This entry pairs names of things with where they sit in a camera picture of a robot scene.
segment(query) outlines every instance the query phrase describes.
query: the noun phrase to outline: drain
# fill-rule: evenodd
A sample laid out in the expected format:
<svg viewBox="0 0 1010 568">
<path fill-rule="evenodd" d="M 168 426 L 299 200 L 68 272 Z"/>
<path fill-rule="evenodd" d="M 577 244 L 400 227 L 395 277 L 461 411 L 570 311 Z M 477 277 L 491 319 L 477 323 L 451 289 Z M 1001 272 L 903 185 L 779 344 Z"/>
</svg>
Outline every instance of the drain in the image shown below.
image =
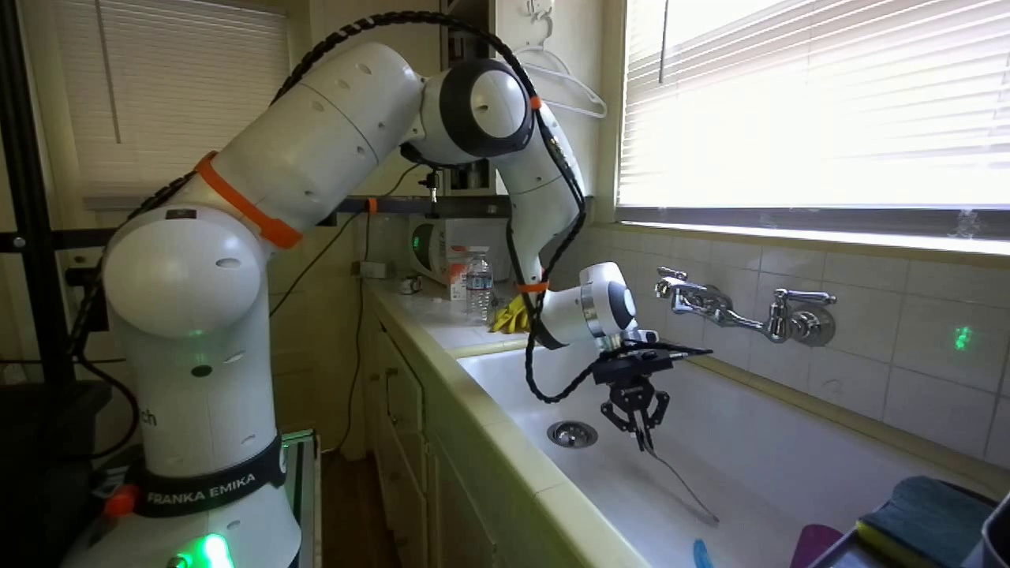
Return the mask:
<svg viewBox="0 0 1010 568">
<path fill-rule="evenodd" d="M 547 440 L 561 448 L 588 448 L 597 442 L 597 429 L 577 420 L 561 420 L 547 429 Z"/>
</svg>

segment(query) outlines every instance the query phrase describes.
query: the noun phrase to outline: faucet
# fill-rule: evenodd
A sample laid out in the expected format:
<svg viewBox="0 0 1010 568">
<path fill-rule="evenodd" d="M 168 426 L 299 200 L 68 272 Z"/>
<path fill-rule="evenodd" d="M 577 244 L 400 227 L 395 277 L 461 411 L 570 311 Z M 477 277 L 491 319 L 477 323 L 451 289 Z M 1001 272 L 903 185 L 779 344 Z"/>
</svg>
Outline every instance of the faucet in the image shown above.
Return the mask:
<svg viewBox="0 0 1010 568">
<path fill-rule="evenodd" d="M 689 280 L 689 272 L 678 269 L 655 269 L 658 280 L 654 294 L 668 300 L 673 315 L 704 315 L 719 327 L 748 327 L 765 335 L 772 344 L 787 337 L 820 346 L 832 337 L 836 323 L 828 311 L 828 303 L 836 303 L 828 289 L 790 289 L 775 286 L 775 298 L 768 310 L 768 319 L 751 319 L 733 310 L 733 300 L 716 283 Z"/>
</svg>

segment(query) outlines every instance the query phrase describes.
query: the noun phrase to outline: black pole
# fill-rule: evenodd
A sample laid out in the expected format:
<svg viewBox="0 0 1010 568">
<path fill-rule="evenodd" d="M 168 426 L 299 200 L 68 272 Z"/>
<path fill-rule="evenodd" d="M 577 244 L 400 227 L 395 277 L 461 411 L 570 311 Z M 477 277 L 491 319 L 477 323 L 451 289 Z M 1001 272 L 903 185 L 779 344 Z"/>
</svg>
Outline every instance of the black pole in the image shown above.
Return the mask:
<svg viewBox="0 0 1010 568">
<path fill-rule="evenodd" d="M 63 289 L 54 232 L 45 202 L 45 177 L 36 139 L 32 88 L 21 58 L 20 4 L 0 0 L 0 128 L 9 197 L 17 210 L 17 247 L 21 252 L 36 340 L 47 382 L 71 382 Z"/>
</svg>

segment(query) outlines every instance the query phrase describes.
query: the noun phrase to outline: window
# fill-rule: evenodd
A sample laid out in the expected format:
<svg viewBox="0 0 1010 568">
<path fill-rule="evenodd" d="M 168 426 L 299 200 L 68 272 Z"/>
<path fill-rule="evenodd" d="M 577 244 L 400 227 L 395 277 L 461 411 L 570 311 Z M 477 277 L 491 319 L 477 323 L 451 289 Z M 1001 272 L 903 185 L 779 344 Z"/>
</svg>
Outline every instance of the window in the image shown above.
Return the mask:
<svg viewBox="0 0 1010 568">
<path fill-rule="evenodd" d="M 618 217 L 1010 237 L 1010 0 L 630 0 Z"/>
<path fill-rule="evenodd" d="M 252 124 L 281 86 L 286 16 L 224 0 L 49 0 L 75 193 L 133 209 Z"/>
</svg>

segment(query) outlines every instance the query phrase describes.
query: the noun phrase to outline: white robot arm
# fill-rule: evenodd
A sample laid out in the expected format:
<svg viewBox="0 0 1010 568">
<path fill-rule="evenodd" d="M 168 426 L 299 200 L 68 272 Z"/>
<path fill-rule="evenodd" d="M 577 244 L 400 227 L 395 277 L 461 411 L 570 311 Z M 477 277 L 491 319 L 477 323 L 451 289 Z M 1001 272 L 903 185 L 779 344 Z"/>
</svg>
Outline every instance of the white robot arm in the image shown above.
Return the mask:
<svg viewBox="0 0 1010 568">
<path fill-rule="evenodd" d="M 232 566 L 290 566 L 299 526 L 277 468 L 264 263 L 400 144 L 435 163 L 490 158 L 510 197 L 520 280 L 543 280 L 539 249 L 577 217 L 580 189 L 555 119 L 531 109 L 501 62 L 419 78 L 383 45 L 318 59 L 107 249 L 102 280 L 135 380 L 145 474 L 135 515 L 87 533 L 66 566 L 183 568 L 207 544 Z M 633 327 L 615 264 L 531 300 L 549 346 L 613 346 Z"/>
</svg>

